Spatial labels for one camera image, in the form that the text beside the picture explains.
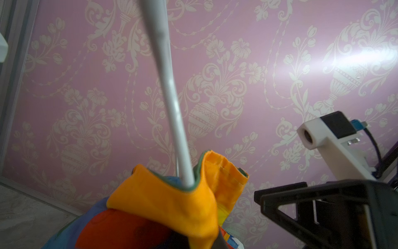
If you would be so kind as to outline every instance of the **blue fabric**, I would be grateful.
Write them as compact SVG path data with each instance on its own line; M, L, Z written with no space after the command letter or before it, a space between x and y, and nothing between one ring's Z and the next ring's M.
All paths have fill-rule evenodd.
M181 186L181 179L179 177L176 176L166 176L166 179L169 181L174 182L175 184Z
M74 249L80 233L88 222L97 214L107 210L106 202L109 197L97 202L87 213L80 216L60 234L52 236L42 249Z
M238 244L232 239L232 235L229 236L227 243L232 246L232 248L238 248Z

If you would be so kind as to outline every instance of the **white object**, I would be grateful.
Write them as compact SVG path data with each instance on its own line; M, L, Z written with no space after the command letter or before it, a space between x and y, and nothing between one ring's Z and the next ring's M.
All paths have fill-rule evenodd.
M305 131L312 141L307 139ZM304 147L318 149L337 180L376 180L371 174L374 168L368 166L363 153L349 148L348 144L361 136L359 133L338 139L320 118L305 122L297 133Z
M232 239L238 244L238 249L245 249L242 242L240 242L237 238L232 237Z
M194 185L195 179L174 83L166 1L140 0L139 5L159 72L171 134L178 158L181 183L182 186L189 188Z
M179 177L178 157L176 155L176 177Z
M0 63L3 63L6 60L8 53L8 44L4 39L3 35L0 34Z

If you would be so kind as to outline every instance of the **white plastic mount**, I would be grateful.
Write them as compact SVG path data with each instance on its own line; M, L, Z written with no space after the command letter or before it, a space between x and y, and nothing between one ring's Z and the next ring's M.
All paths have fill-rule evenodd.
M318 149L337 180L376 180L371 174L375 169L368 166L364 153L349 147L361 134L338 139L320 118L303 123L297 133L307 149Z

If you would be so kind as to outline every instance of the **blue connector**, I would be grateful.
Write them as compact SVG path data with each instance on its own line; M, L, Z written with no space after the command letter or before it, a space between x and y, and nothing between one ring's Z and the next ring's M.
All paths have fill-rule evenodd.
M355 128L356 131L361 131L368 126L367 122L361 122L358 119L351 120L351 125Z

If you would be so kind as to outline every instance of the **black plastic mount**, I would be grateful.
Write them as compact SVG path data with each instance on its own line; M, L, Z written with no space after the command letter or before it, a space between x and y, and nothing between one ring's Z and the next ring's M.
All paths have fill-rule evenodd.
M370 180L258 190L261 213L313 249L398 248L398 193ZM278 209L296 204L296 218Z
M353 135L357 132L341 111L322 116L320 119L322 119L338 139Z

